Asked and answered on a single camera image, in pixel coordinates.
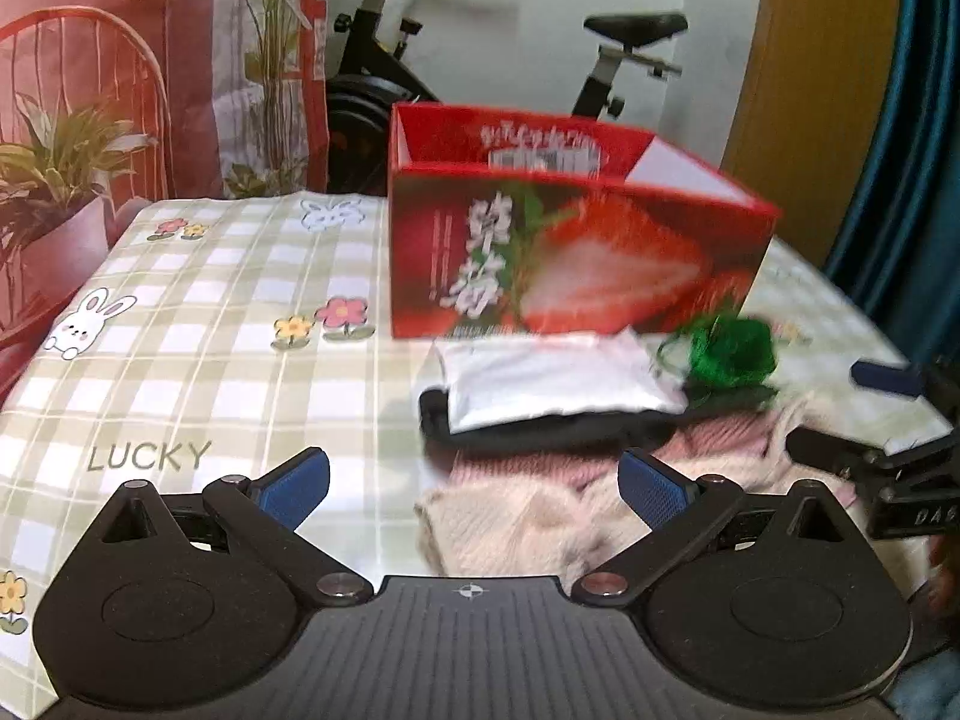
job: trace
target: strawberry box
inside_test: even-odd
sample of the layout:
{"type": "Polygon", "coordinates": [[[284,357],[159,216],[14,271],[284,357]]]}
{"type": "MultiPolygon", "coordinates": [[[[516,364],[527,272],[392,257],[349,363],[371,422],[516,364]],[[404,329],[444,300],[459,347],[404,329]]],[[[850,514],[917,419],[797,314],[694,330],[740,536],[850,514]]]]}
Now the strawberry box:
{"type": "Polygon", "coordinates": [[[779,210],[652,132],[394,108],[395,338],[668,331],[750,290],[779,210]]]}

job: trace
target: tablecloth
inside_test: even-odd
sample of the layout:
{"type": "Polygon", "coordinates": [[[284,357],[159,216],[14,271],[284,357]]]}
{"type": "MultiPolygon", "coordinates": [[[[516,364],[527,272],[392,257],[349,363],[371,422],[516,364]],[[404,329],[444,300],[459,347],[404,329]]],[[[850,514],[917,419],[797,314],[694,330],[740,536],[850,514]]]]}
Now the tablecloth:
{"type": "MultiPolygon", "coordinates": [[[[416,396],[437,372],[430,341],[390,336],[386,225],[385,200],[307,193],[138,215],[0,413],[0,581],[18,596],[0,704],[32,717],[54,699],[32,615],[127,479],[199,491],[317,445],[330,494],[301,536],[374,585],[426,572],[413,503],[443,474],[424,459],[416,396]]],[[[852,362],[899,354],[780,242],[746,310],[787,323],[775,383],[816,391],[837,432],[891,450],[947,432],[923,401],[853,389],[852,362]]],[[[880,551],[904,591],[922,579],[918,543],[880,551]]]]}

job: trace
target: silver bolt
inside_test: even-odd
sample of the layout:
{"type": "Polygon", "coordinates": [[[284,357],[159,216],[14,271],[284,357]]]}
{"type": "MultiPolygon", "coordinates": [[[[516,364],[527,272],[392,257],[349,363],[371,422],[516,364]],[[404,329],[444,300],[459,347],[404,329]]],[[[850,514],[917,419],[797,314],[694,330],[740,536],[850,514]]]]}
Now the silver bolt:
{"type": "Polygon", "coordinates": [[[317,580],[317,589],[330,598],[356,599],[366,588],[363,577],[347,571],[334,571],[317,580]]]}
{"type": "Polygon", "coordinates": [[[590,595],[599,595],[604,598],[623,595],[630,587],[626,579],[611,571],[595,571],[587,574],[580,581],[580,586],[590,595]]]}

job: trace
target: barcode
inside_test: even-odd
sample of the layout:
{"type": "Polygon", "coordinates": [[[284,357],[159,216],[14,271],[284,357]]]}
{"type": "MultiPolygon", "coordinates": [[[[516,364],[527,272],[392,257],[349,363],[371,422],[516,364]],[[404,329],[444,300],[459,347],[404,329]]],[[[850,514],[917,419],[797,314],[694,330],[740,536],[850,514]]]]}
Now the barcode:
{"type": "Polygon", "coordinates": [[[596,175],[600,170],[600,148],[498,148],[490,152],[490,167],[509,170],[549,170],[596,175]]]}

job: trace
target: white rabbit illustration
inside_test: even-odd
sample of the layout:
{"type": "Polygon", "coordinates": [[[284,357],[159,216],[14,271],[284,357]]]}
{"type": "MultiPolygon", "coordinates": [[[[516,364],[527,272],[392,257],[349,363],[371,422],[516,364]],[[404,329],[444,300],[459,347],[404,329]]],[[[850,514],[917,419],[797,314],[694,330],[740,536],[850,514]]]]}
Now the white rabbit illustration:
{"type": "Polygon", "coordinates": [[[80,307],[73,314],[66,314],[66,317],[56,324],[50,336],[43,342],[43,348],[56,349],[64,360],[73,360],[80,352],[87,351],[93,341],[97,340],[108,319],[123,314],[136,303],[136,298],[128,295],[102,309],[107,305],[109,297],[110,293],[104,287],[89,293],[80,300],[80,307]]]}
{"type": "Polygon", "coordinates": [[[333,227],[354,226],[366,218],[360,210],[360,200],[340,200],[335,203],[321,203],[306,197],[301,200],[304,218],[301,224],[309,232],[323,232],[333,227]]]}

